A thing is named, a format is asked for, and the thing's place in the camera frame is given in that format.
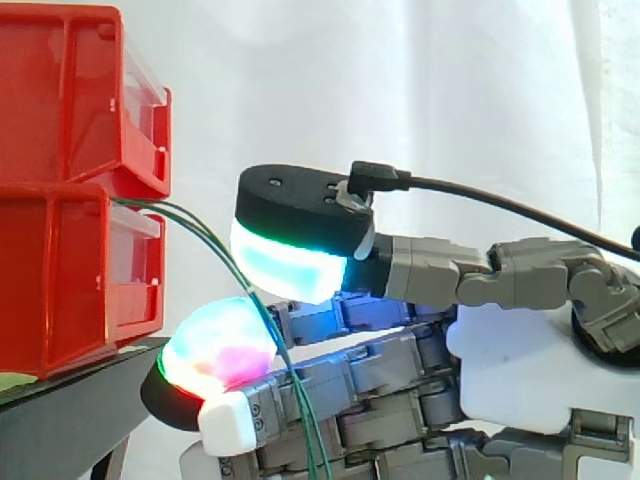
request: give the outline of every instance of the white fingertip cap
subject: white fingertip cap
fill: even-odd
[[[256,431],[249,400],[227,392],[205,400],[198,414],[202,444],[208,455],[233,457],[256,449]]]
[[[207,455],[202,442],[196,442],[180,455],[182,480],[222,480],[220,462]]]

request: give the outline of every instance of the robotic hand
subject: robotic hand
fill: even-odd
[[[342,293],[324,307],[273,307],[288,346],[399,327],[296,365],[334,477],[631,478],[631,419],[640,415],[640,376],[633,371],[640,366],[640,279],[582,241],[530,238],[480,254],[446,240],[376,234],[372,192],[427,182],[358,162],[348,178],[267,165],[240,179],[236,220],[243,229],[322,251],[325,266],[346,259]],[[444,182],[427,188],[456,193]],[[273,293],[318,301],[336,290],[319,287],[331,272],[310,273],[304,262],[287,266],[293,287],[273,282],[276,264],[291,259],[274,252],[243,247],[234,255],[254,283]],[[262,270],[251,264],[265,256]],[[302,288],[310,276],[314,285]],[[563,309],[568,302],[573,308]],[[554,320],[544,318],[549,310]],[[286,371],[205,401],[202,442],[181,458],[184,480],[308,478],[299,419]],[[492,437],[450,428],[467,419],[509,428]]]

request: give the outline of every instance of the black rubber base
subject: black rubber base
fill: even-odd
[[[640,252],[640,227],[636,228],[636,231],[633,232],[633,237],[631,237],[631,248],[636,252]]]
[[[170,427],[198,431],[198,412],[204,401],[170,384],[153,363],[140,387],[140,398],[149,413]]]
[[[598,348],[591,336],[582,329],[582,325],[580,325],[575,313],[572,314],[571,325],[573,326],[574,337],[578,347],[588,357],[607,366],[622,370],[640,369],[640,347],[636,347],[626,353],[605,353]]]

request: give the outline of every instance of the black cable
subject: black cable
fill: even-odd
[[[458,197],[469,198],[478,202],[486,203],[488,205],[507,210],[509,212],[521,215],[523,217],[534,220],[538,223],[554,228],[560,232],[566,233],[572,237],[575,237],[583,242],[587,242],[591,245],[614,253],[624,258],[640,262],[640,252],[636,252],[624,245],[613,242],[605,237],[602,237],[596,233],[590,232],[584,228],[578,227],[572,223],[569,223],[560,218],[549,215],[541,210],[529,207],[522,203],[515,202],[505,197],[495,195],[493,193],[478,190],[466,185],[460,185],[458,183],[447,182],[444,180],[435,180],[432,178],[411,177],[409,180],[410,188],[419,188],[422,190],[431,190],[434,192],[448,193],[456,195]]]

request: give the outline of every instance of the black sensor housing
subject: black sensor housing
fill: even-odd
[[[345,175],[292,165],[259,165],[240,176],[236,220],[270,240],[353,256],[373,222],[371,209],[336,202]]]

